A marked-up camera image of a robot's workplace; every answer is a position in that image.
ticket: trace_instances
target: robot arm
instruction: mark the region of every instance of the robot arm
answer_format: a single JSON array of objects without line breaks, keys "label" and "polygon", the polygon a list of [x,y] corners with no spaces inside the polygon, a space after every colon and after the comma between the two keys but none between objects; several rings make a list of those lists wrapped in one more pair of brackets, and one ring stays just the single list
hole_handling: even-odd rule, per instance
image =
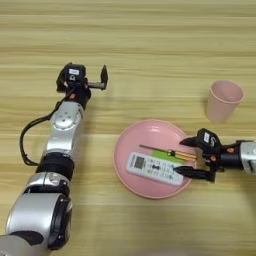
[{"label": "robot arm", "polygon": [[215,181],[216,171],[226,168],[245,170],[248,174],[256,173],[256,142],[239,140],[231,145],[222,145],[218,136],[206,129],[198,131],[196,137],[186,138],[180,142],[188,147],[198,147],[203,153],[209,171],[181,166],[176,171],[188,178]]},{"label": "robot arm", "polygon": [[[84,110],[91,97],[90,88],[106,89],[108,81],[105,66],[100,83],[88,82],[85,75],[84,66],[69,63],[57,79],[57,91],[66,93],[66,97],[51,115],[52,132],[36,173],[10,211],[6,235],[0,236],[0,256],[45,256],[69,239],[70,182]],[[35,165],[21,149],[24,162]]]}]

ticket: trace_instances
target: paper cup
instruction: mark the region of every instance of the paper cup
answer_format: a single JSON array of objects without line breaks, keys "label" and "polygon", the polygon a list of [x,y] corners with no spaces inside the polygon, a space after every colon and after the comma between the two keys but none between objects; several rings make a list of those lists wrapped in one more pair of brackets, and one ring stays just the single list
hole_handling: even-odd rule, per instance
[{"label": "paper cup", "polygon": [[212,84],[207,106],[207,117],[214,123],[223,123],[232,114],[244,97],[242,89],[230,81]]}]

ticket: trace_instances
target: silver robot arm segment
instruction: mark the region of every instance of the silver robot arm segment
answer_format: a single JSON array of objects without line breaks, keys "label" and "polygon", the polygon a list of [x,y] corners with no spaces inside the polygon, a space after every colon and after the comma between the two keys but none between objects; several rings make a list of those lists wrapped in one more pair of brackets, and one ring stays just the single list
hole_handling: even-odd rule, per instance
[{"label": "silver robot arm segment", "polygon": [[[0,256],[47,256],[69,239],[70,182],[84,110],[91,97],[85,75],[84,66],[69,63],[57,79],[57,91],[65,92],[66,97],[51,115],[52,131],[36,173],[29,178],[10,211],[6,235],[0,236]],[[101,82],[91,83],[92,88],[105,89],[107,80],[104,66]]]}]

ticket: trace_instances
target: wood grain surface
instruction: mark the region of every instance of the wood grain surface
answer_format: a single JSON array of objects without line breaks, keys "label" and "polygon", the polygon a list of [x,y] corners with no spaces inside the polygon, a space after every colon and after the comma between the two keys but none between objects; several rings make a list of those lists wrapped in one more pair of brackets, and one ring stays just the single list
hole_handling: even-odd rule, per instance
[{"label": "wood grain surface", "polygon": [[[112,164],[115,143],[143,119],[172,122],[187,134],[212,129],[223,142],[256,139],[255,0],[0,0],[0,231],[34,168],[18,139],[61,95],[67,62],[87,66],[107,91],[93,91],[72,185],[68,245],[54,255],[256,255],[256,177],[229,170],[216,184],[193,181],[152,201],[129,192]],[[240,84],[245,99],[227,123],[205,116],[211,83]],[[38,160],[47,124],[26,139]]]}]

